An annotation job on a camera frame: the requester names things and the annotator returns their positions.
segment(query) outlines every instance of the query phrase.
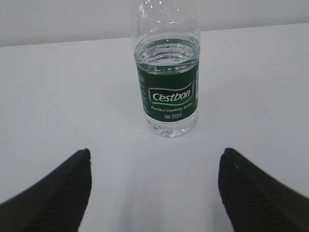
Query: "bottle base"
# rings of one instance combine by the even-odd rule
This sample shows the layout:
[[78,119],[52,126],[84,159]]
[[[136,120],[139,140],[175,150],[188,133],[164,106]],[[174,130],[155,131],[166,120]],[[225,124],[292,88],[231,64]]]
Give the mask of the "bottle base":
[[165,137],[176,137],[187,133],[196,125],[198,120],[197,110],[189,117],[177,122],[160,122],[149,117],[146,113],[144,114],[148,127],[156,134]]

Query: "white surface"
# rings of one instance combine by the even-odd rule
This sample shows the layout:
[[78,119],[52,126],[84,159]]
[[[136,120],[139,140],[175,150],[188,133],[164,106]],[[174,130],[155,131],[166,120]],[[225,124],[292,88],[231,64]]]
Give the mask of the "white surface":
[[[134,0],[0,0],[0,46],[121,38]],[[202,30],[309,23],[308,0],[197,0]]]
[[202,33],[200,118],[145,126],[129,39],[0,49],[0,202],[76,150],[92,153],[81,232],[231,232],[217,188],[225,147],[309,196],[309,24]]

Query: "clear plastic bottle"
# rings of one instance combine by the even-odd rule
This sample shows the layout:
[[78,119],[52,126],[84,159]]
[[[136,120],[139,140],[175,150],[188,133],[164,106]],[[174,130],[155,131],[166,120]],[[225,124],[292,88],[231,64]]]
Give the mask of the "clear plastic bottle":
[[146,121],[157,134],[184,134],[197,122],[200,30],[195,4],[141,0],[132,16]]

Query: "cestbon logo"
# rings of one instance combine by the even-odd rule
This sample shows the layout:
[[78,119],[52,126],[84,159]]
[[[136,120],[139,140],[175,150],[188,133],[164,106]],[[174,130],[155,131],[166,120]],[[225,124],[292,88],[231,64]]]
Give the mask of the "cestbon logo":
[[183,105],[193,97],[193,88],[193,83],[181,89],[149,88],[150,103],[175,106]]

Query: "bottle label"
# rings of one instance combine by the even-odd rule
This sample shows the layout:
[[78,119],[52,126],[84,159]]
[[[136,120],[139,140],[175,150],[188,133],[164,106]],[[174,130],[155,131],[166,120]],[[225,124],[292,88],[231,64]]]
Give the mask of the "bottle label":
[[161,122],[189,117],[197,109],[198,64],[173,75],[156,75],[138,68],[145,113]]

